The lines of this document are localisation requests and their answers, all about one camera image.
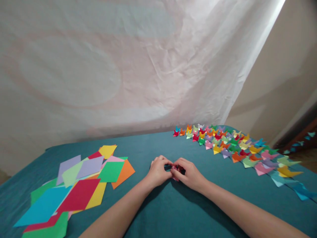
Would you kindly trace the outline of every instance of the white backdrop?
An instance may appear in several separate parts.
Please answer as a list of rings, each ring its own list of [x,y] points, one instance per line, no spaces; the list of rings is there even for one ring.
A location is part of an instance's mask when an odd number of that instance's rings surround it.
[[[4,0],[0,168],[45,148],[222,124],[284,0]]]

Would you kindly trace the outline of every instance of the beige wall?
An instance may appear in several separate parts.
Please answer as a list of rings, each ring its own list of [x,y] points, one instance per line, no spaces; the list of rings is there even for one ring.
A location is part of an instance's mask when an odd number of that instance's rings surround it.
[[[317,101],[317,8],[286,0],[226,125],[271,145]]]

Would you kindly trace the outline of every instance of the left hand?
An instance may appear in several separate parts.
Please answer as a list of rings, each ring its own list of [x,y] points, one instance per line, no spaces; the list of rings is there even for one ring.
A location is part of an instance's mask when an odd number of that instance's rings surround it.
[[[160,186],[173,176],[170,171],[165,171],[164,165],[166,164],[173,165],[173,163],[163,155],[156,157],[152,161],[150,171],[144,179],[147,180],[153,186],[153,188]]]

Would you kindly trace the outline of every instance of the red paper being folded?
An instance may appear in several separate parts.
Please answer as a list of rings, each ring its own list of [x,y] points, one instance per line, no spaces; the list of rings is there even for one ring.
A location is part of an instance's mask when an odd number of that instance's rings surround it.
[[[63,203],[60,205],[60,207],[57,209],[57,212],[61,213],[68,211],[85,210],[99,182],[100,178],[79,180],[75,187],[73,187],[68,196],[65,198]]]

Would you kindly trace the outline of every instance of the table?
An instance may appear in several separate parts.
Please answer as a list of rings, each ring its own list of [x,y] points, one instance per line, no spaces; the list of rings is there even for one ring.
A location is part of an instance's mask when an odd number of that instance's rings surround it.
[[[128,156],[136,173],[113,190],[108,185],[98,207],[74,214],[66,237],[78,237],[101,214],[136,185],[160,154],[171,161],[192,161],[210,181],[288,222],[311,237],[317,236],[317,202],[301,201],[287,187],[276,187],[270,176],[258,176],[253,168],[213,154],[186,136],[173,132],[121,137],[54,146],[0,187],[1,237],[21,237],[25,227],[13,228],[30,206],[30,193],[57,177],[59,164],[81,154],[82,159],[103,145],[118,145],[114,156]],[[300,166],[295,178],[310,191],[317,191],[317,174]],[[126,237],[247,237],[216,205],[184,184],[168,180],[146,198]]]

